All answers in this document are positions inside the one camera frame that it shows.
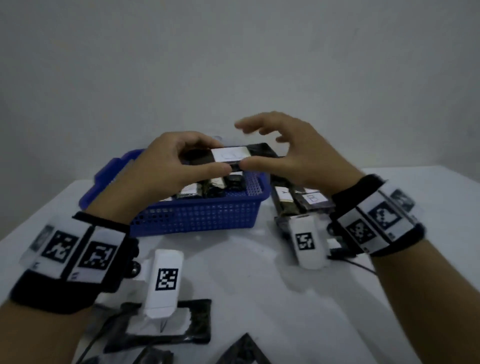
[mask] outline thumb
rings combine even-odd
[[[242,170],[276,174],[281,177],[288,174],[286,158],[247,157],[240,162],[240,168]]]
[[[232,173],[232,167],[227,163],[214,162],[199,166],[185,166],[185,183],[191,184],[212,178],[225,177]]]

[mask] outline blue plastic basket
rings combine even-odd
[[[85,210],[131,160],[143,149],[113,158],[94,177],[94,186],[80,199]],[[244,172],[247,190],[228,191],[222,198],[202,198],[158,202],[138,214],[131,222],[131,236],[171,234],[175,232],[251,228],[257,219],[260,203],[270,196],[268,175]]]

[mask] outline white wall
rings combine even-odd
[[[0,0],[2,150],[19,151],[0,202],[39,180],[43,201],[164,131],[241,137],[234,120],[274,109],[360,166],[468,173],[479,34],[476,0]]]

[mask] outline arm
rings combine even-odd
[[[149,204],[179,192],[187,184],[231,173],[226,163],[182,165],[178,155],[192,147],[222,145],[197,132],[165,133],[91,203],[87,212],[128,224]],[[0,363],[70,363],[89,313],[90,308],[86,308],[72,315],[58,315],[5,302],[0,307]]]
[[[235,126],[244,133],[278,131],[277,141],[289,143],[284,158],[246,158],[240,164],[244,170],[273,173],[329,196],[363,176],[304,121],[270,112],[242,119]],[[372,262],[423,363],[480,363],[480,293],[429,241]]]

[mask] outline wrist-mounted device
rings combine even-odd
[[[129,233],[129,225],[84,212],[52,219],[22,256],[27,270],[10,299],[57,314],[93,305],[101,292],[116,292],[136,264],[138,240]]]
[[[357,254],[389,255],[425,237],[415,201],[377,175],[363,177],[332,200],[336,205],[330,214],[333,230]]]

